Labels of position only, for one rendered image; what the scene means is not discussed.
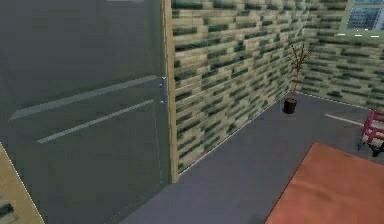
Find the bare twig plant black pot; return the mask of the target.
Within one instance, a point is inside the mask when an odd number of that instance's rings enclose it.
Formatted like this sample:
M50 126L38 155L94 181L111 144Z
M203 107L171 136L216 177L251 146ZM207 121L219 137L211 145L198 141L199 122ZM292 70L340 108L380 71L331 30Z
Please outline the bare twig plant black pot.
M295 109L297 106L297 100L295 99L295 95L297 92L297 86L299 82L299 74L303 68L305 61L311 57L312 50L314 47L315 45L310 47L308 50L305 50L304 43L302 43L299 48L296 48L293 43L290 44L290 48L293 52L293 56L290 57L289 60L292 62L292 65L294 67L295 78L294 78L294 84L293 84L293 89L291 91L291 94L284 101L283 112L286 114L295 113Z

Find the orange floor cloth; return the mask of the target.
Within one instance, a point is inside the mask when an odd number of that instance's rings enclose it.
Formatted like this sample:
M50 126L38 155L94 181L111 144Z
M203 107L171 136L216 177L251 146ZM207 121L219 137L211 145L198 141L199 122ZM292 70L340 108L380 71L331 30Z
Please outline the orange floor cloth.
M384 166L315 142L264 224L384 224Z

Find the grey room door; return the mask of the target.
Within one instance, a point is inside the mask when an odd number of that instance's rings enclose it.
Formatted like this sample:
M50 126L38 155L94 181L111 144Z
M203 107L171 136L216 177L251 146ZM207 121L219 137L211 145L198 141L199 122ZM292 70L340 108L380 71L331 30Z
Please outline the grey room door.
M170 181L162 0L0 0L0 224L121 224Z

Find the window with pale frame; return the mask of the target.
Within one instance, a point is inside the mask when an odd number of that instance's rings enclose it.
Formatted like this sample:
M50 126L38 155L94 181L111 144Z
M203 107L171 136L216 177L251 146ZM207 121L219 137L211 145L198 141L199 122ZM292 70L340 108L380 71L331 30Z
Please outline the window with pale frame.
M335 36L384 41L384 0L348 0Z

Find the pink slatted chair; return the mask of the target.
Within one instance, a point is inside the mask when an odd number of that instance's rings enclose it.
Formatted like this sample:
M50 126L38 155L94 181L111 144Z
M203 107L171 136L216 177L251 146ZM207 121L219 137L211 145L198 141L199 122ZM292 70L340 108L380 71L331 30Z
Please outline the pink slatted chair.
M383 111L371 110L365 119L357 148L361 149L365 144L371 148L373 157L377 157L384 152Z

